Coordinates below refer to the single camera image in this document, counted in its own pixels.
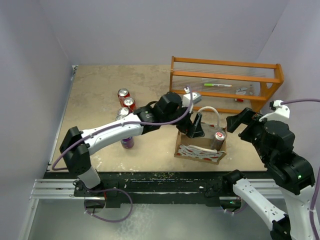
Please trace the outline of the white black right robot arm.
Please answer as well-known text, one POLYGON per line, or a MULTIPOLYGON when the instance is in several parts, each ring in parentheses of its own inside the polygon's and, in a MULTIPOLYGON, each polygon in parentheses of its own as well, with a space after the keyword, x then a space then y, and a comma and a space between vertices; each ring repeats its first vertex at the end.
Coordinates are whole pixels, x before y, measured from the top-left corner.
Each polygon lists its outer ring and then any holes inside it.
POLYGON ((284 105, 273 107, 266 115, 246 107, 226 118, 229 133, 241 124, 246 125, 238 136, 254 146, 279 187, 287 212, 271 204, 239 170, 223 176, 221 190, 244 200, 267 225, 273 240, 318 240, 320 223, 315 201, 319 185, 312 165, 293 151, 295 135, 285 123, 289 117, 289 107, 284 105))

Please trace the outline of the red cola can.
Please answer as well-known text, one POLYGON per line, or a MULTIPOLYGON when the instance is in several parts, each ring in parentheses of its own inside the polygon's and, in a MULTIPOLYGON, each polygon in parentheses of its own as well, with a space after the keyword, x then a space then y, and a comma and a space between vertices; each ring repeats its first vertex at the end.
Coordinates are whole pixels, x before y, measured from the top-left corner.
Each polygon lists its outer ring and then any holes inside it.
POLYGON ((137 107, 136 107, 136 101, 134 100, 134 98, 132 97, 126 97, 124 100, 123 100, 123 106, 126 107, 126 108, 129 108, 129 110, 131 112, 134 112, 137 107))
POLYGON ((128 98, 131 95, 130 95, 130 91, 128 89, 121 88, 121 89, 118 90, 117 96, 121 101, 123 101, 125 98, 128 98))

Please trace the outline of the purple Fanta can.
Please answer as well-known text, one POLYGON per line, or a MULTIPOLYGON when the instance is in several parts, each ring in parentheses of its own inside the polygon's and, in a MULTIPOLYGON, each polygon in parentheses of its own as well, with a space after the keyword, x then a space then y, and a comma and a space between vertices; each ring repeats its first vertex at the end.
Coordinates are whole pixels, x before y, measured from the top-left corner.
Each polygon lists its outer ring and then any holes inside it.
POLYGON ((124 138, 120 142, 122 147, 125 149, 131 149, 135 144, 134 138, 132 136, 128 138, 124 138))
POLYGON ((122 116, 127 116, 130 113, 131 113, 131 110, 128 107, 121 107, 117 112, 118 115, 122 115, 122 116))

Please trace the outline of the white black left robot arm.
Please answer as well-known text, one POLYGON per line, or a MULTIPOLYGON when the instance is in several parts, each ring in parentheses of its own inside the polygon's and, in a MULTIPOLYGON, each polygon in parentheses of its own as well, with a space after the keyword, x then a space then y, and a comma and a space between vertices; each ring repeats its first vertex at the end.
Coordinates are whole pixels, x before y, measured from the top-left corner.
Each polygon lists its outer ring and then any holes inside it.
POLYGON ((158 130, 161 126, 173 125, 188 138, 204 136, 201 115, 191 120, 194 104, 202 96, 189 88, 183 96, 167 92, 158 101, 151 101, 127 116, 109 124, 79 130, 70 128, 60 145, 59 159, 63 159, 70 174, 77 177, 91 196, 103 191, 98 171, 91 164, 91 155, 101 149, 129 137, 136 137, 158 130))

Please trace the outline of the red tab soda can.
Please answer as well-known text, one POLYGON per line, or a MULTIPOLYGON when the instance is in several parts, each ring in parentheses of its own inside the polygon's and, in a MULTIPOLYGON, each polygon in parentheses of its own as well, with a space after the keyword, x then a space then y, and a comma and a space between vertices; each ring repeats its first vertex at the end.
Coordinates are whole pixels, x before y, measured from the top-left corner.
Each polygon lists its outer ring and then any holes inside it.
POLYGON ((222 148, 223 143, 226 140, 226 133, 222 130, 218 130, 214 133, 211 149, 219 151, 222 148))

